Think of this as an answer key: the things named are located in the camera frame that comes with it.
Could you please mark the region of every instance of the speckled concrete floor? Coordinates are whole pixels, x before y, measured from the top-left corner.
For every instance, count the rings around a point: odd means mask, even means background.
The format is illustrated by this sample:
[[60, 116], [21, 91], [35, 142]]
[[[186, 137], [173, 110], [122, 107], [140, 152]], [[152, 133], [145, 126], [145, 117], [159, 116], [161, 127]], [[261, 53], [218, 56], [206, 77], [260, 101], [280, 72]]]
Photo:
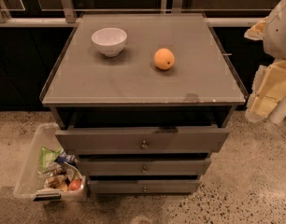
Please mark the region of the speckled concrete floor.
[[286, 223], [286, 119], [249, 123], [235, 112], [230, 136], [188, 196], [92, 196], [85, 203], [15, 199], [36, 127], [50, 113], [0, 113], [0, 223]]

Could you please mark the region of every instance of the plastic bin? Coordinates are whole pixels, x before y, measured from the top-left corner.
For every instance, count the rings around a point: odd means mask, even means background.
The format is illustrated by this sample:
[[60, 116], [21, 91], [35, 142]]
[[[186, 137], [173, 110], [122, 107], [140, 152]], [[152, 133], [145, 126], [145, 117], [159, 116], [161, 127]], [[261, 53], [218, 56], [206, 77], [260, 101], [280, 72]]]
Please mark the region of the plastic bin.
[[32, 201], [85, 201], [87, 199], [86, 176], [82, 177], [79, 190], [63, 192], [61, 190], [40, 191], [44, 181], [38, 177], [39, 154], [42, 147], [57, 150], [61, 145], [55, 137], [59, 126], [56, 123], [44, 123], [38, 126], [33, 137], [28, 156], [21, 169], [19, 179], [13, 194], [16, 198], [30, 199]]

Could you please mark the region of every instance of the glass tabletop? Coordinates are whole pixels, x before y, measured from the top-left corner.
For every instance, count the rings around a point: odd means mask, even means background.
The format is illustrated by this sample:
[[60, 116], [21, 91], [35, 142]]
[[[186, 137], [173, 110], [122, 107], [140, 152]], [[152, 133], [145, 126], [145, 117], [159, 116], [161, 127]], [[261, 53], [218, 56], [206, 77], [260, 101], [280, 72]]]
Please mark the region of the glass tabletop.
[[[92, 42], [106, 27], [121, 28], [127, 43], [108, 58]], [[155, 67], [170, 49], [175, 65]], [[244, 104], [245, 96], [202, 14], [85, 14], [43, 99], [44, 105]]]

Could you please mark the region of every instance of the drawer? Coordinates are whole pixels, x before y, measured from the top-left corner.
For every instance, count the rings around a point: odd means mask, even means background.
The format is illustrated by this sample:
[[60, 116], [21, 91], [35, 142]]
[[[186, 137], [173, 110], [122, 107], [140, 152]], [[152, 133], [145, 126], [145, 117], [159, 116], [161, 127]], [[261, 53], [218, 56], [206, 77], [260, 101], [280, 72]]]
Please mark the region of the drawer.
[[198, 180], [123, 180], [89, 181], [92, 193], [152, 194], [152, 193], [192, 193], [197, 191]]
[[103, 159], [77, 160], [83, 175], [203, 175], [210, 165], [204, 160], [148, 160], [148, 159]]
[[152, 154], [218, 152], [229, 132], [217, 126], [178, 128], [90, 128], [58, 131], [68, 154]]

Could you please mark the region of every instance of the orange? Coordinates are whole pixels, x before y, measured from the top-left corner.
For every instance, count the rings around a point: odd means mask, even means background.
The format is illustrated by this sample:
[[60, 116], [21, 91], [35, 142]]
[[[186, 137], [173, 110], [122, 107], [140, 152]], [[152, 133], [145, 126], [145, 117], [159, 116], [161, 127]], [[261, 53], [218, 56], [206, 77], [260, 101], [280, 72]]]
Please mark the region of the orange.
[[158, 49], [154, 54], [154, 64], [161, 70], [168, 70], [174, 65], [174, 54], [170, 49]]

